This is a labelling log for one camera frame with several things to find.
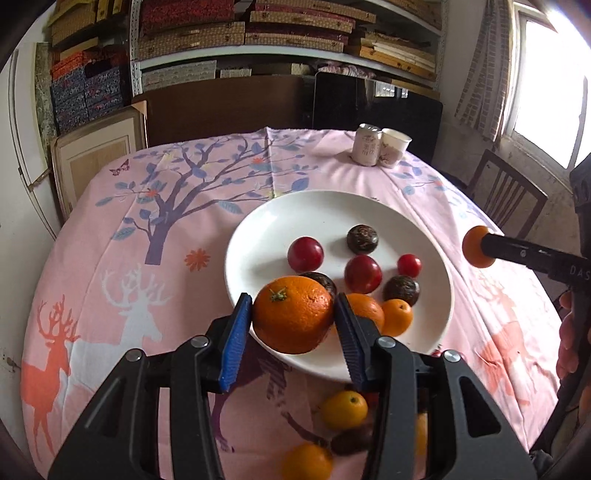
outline finger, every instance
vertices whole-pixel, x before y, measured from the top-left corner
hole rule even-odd
[[[573,325],[573,314],[569,313],[562,324],[560,325],[560,329],[558,330],[558,334],[560,335],[561,346],[566,348],[567,350],[573,346],[574,343],[574,325]]]
[[[584,388],[579,400],[579,423],[583,424],[591,412],[591,385]]]
[[[572,292],[566,291],[560,296],[560,306],[564,309],[571,310],[573,307],[573,294]]]
[[[563,367],[560,364],[556,364],[556,375],[558,376],[558,378],[560,380],[562,380],[564,377],[566,377],[568,375],[568,371],[565,369],[565,367]]]
[[[573,350],[567,350],[563,345],[558,349],[557,367],[561,366],[569,373],[574,373],[579,366],[579,357]]]

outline round table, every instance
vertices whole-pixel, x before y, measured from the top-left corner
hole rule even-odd
[[[524,446],[533,444],[558,388],[560,321],[539,281],[502,261],[472,268],[461,241],[478,224],[498,231],[488,217],[409,153],[393,170],[353,163],[353,138],[267,128],[162,145],[113,162],[90,182],[47,260],[27,327],[23,411],[42,474],[125,351],[173,350],[231,312],[223,267],[232,232],[261,203],[307,189],[383,202],[441,246],[455,293],[441,348],[464,354]],[[284,452],[324,435],[317,405],[335,388],[250,339],[234,387],[210,399],[227,479],[280,478]],[[163,391],[161,476],[172,478],[167,400]],[[332,478],[360,478],[363,460],[337,458]]]

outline curtain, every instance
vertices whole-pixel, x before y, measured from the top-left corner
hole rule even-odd
[[[511,65],[511,0],[486,0],[456,118],[495,141],[502,126]]]

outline screw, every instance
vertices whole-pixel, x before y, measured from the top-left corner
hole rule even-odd
[[[445,360],[453,364],[459,362],[462,359],[460,354],[457,353],[455,350],[446,350],[445,352],[443,352],[443,358],[445,358]]]
[[[128,350],[125,354],[125,359],[129,362],[137,362],[140,358],[142,358],[142,350],[138,348]]]
[[[378,345],[383,348],[394,348],[396,346],[396,340],[392,337],[383,336],[378,338]]]
[[[195,348],[203,348],[204,346],[209,345],[209,338],[205,335],[199,335],[196,337],[191,338],[191,345]]]

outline fabric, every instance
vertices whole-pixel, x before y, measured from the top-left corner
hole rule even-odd
[[[525,267],[497,261],[477,270],[463,259],[469,228],[498,229],[447,180],[411,154],[393,170],[357,165],[354,136],[263,129],[162,145],[113,162],[89,183],[47,260],[24,345],[24,420],[43,475],[128,349],[171,351],[232,310],[224,258],[245,215],[310,189],[374,198],[441,246],[455,294],[441,349],[464,354],[523,445],[533,444],[558,387],[560,321],[551,301]],[[231,392],[210,399],[226,478],[279,479],[287,450],[328,438],[317,406],[338,388],[250,340]],[[164,391],[159,442],[161,475],[170,479],[167,400]],[[336,458],[332,478],[359,479],[364,460]]]
[[[486,0],[456,118],[495,141],[502,125],[511,65],[510,0]]]

